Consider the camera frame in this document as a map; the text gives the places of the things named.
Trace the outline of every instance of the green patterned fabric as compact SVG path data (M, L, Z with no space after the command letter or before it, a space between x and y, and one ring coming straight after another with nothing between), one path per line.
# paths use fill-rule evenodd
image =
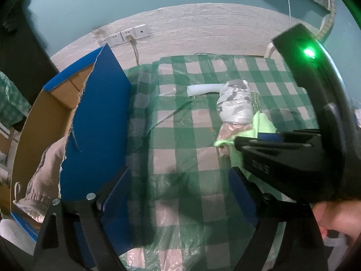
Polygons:
M317 126L307 94L282 62L256 57L166 57L126 73L132 84L126 162L135 249L121 259L129 270L233 270L254 228L228 185L229 158L213 146L222 125L218 94L188 97L187 86L245 79L280 131Z
M10 129L29 114L30 108L14 83L0 71L0 123Z

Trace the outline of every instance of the teal wall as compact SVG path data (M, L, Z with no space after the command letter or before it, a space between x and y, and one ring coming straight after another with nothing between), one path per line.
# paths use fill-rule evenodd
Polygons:
M188 3L239 3L288 14L287 0L25 0L24 10L39 42L49 56L81 36L117 19L160 7ZM326 14L311 0L290 0L291 14L320 27ZM361 102L361 31L341 0L336 0L335 24L325 39L353 98Z

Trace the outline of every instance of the white plastic roll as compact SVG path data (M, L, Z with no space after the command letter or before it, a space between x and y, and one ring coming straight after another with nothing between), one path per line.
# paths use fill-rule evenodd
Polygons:
M187 95L192 97L206 93L219 93L223 86L224 84L221 83L195 84L187 87Z

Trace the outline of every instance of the cardboard box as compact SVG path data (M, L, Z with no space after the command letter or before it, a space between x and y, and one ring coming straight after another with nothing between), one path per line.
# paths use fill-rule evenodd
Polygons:
M60 172L60 195L64 201L83 199L97 193L125 165L127 111L130 83L108 45L79 59L51 79L40 92L25 122L15 155L14 186L26 187L44 150L67 136L65 159ZM130 173L122 177L124 189ZM131 248L126 190L115 213L104 213L103 227L116 252ZM12 216L34 239L40 224L11 205Z

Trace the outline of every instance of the glowing green light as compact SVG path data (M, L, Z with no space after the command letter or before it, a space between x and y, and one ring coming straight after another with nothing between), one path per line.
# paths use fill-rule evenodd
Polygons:
M306 49L303 50L303 53L305 53L305 55L307 57L310 57L312 59L315 59L315 55L316 55L316 52L315 52L315 49L312 48L312 47L308 47Z

